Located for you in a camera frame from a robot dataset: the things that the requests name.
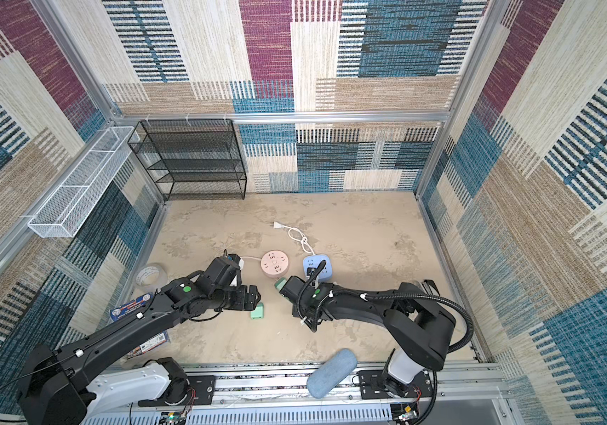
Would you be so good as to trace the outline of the green plug adapter cube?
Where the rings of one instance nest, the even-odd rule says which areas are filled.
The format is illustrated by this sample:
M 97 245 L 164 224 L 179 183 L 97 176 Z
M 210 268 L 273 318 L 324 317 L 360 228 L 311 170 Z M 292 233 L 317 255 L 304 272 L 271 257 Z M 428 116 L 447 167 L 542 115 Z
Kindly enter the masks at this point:
M 282 277 L 282 278 L 278 279 L 278 281 L 276 281 L 276 283 L 275 283 L 276 290 L 281 291 L 284 288 L 284 286 L 286 285 L 286 283 L 287 283 L 286 278 Z

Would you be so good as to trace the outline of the green plug adapter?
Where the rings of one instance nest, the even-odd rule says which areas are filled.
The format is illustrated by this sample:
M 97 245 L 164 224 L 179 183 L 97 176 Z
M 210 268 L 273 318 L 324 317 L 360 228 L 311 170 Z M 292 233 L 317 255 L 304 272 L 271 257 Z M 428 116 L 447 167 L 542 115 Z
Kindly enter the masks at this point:
M 264 304 L 258 303 L 255 309 L 250 313 L 252 320 L 260 320 L 264 318 Z

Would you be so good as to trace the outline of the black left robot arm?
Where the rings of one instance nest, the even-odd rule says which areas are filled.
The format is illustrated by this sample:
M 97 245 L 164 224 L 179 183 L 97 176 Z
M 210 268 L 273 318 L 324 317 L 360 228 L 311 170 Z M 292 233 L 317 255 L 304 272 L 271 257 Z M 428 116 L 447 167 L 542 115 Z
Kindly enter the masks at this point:
M 231 258 L 215 258 L 198 270 L 158 289 L 124 318 L 69 345 L 38 345 L 18 380 L 16 400 L 29 424 L 80 424 L 126 404 L 156 401 L 184 406 L 193 391 L 184 369 L 171 358 L 151 361 L 132 372 L 108 367 L 143 343 L 208 310 L 248 311 L 261 300 L 257 286 L 241 281 Z

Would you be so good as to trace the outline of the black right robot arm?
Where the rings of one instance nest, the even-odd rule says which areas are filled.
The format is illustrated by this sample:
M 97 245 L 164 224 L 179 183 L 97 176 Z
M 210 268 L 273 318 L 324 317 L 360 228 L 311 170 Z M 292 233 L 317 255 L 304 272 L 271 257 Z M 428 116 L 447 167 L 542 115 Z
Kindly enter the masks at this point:
M 438 292 L 412 283 L 396 290 L 362 291 L 336 283 L 316 283 L 322 267 L 308 279 L 281 278 L 276 288 L 291 302 L 294 317 L 312 332 L 323 322 L 348 320 L 386 329 L 397 343 L 376 386 L 391 397 L 405 397 L 418 374 L 428 370 L 431 382 L 443 370 L 447 356 L 469 345 L 474 336 L 471 315 Z

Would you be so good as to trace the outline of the pink round power strip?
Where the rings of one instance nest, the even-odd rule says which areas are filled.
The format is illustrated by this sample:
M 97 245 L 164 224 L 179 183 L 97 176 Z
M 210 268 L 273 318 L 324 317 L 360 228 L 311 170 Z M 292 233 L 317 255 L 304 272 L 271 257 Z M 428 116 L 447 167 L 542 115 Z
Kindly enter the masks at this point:
M 260 260 L 263 273 L 273 279 L 281 278 L 290 266 L 289 257 L 279 250 L 268 251 Z

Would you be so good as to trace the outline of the clear tape roll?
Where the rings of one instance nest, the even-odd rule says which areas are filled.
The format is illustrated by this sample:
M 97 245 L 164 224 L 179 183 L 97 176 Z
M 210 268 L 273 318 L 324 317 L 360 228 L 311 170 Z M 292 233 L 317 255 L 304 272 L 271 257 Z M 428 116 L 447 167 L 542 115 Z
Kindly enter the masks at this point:
M 168 283 L 168 274 L 163 265 L 150 263 L 137 272 L 134 281 L 144 289 L 157 289 Z

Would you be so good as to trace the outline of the blue printed booklet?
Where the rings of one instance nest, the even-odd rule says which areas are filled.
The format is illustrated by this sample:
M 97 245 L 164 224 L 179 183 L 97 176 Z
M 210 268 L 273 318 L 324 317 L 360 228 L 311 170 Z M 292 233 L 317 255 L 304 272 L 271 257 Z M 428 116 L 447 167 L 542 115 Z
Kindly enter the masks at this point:
M 149 302 L 153 299 L 152 292 L 146 292 L 133 300 L 126 302 L 120 306 L 116 306 L 109 311 L 110 320 L 112 322 L 120 322 L 127 317 L 133 317 L 134 321 L 137 321 L 137 316 L 142 315 Z M 144 354 L 153 352 L 163 345 L 170 345 L 171 338 L 167 331 L 161 332 L 156 336 L 153 336 L 149 340 L 142 342 L 128 352 L 124 359 L 129 361 L 141 357 Z

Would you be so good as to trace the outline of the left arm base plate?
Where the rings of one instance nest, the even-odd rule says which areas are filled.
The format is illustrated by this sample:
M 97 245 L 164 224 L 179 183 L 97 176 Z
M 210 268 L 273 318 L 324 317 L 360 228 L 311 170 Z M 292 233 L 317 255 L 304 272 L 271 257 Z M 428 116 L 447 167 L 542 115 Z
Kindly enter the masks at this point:
M 189 407 L 208 406 L 214 395 L 214 375 L 190 375 L 184 379 L 173 378 L 163 394 L 154 400 L 141 400 L 137 407 Z

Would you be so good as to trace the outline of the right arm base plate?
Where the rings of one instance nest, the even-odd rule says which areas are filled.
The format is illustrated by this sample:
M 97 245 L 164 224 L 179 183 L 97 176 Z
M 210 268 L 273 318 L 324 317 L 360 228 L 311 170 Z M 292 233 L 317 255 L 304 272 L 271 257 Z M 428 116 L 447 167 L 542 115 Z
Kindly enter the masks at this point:
M 410 384 L 402 384 L 383 370 L 361 370 L 354 378 L 363 400 L 380 398 L 430 398 L 434 380 L 425 372 L 418 373 Z

